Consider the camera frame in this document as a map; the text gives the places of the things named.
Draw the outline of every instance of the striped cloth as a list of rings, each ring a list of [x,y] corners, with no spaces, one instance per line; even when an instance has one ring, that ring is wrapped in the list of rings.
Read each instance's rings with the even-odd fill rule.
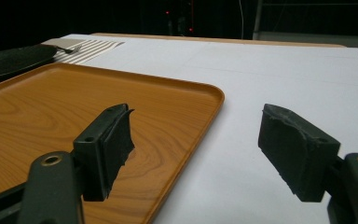
[[[68,48],[68,49],[73,49],[77,45],[81,45],[82,47],[80,51],[73,54],[67,54],[58,51],[54,56],[54,61],[59,63],[82,64],[104,52],[107,52],[110,49],[117,47],[122,43],[123,42],[102,41],[102,40],[84,40]]]

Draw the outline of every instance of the orange tray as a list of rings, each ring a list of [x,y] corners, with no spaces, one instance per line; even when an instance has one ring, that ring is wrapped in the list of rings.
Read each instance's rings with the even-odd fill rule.
[[[104,109],[126,103],[135,149],[109,198],[83,203],[86,223],[151,222],[223,102],[207,84],[64,63],[4,81],[0,192],[25,182],[37,157],[71,151]]]

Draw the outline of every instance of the black object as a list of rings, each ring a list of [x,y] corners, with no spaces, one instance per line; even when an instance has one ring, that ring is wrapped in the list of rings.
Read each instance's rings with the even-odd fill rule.
[[[0,193],[0,223],[84,223],[85,201],[104,201],[134,145],[126,104],[104,110],[71,153],[36,159],[26,183]]]
[[[35,45],[0,51],[0,82],[52,63],[57,49],[52,46]]]
[[[358,153],[342,160],[336,139],[276,105],[264,106],[258,145],[300,201],[327,191],[330,222],[358,224]]]

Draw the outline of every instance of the white table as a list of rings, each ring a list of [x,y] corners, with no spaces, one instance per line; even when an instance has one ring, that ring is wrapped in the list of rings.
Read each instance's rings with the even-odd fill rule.
[[[358,49],[68,35],[125,42],[83,65],[209,83],[226,100],[154,223],[329,223],[257,146],[264,104],[293,110],[358,152]]]

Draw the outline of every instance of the wooden table edge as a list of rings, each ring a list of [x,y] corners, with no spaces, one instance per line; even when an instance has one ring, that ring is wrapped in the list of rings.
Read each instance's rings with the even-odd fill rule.
[[[315,44],[315,43],[280,42],[280,41],[264,41],[264,40],[224,39],[224,38],[192,37],[192,36],[129,35],[129,34],[113,34],[113,33],[112,34],[110,34],[110,33],[94,33],[92,35],[112,36],[112,37],[130,37],[130,38],[147,38],[147,39],[165,39],[165,40],[189,40],[189,41],[204,41],[204,42],[233,43],[233,44],[346,48],[345,46],[336,45],[336,44]]]

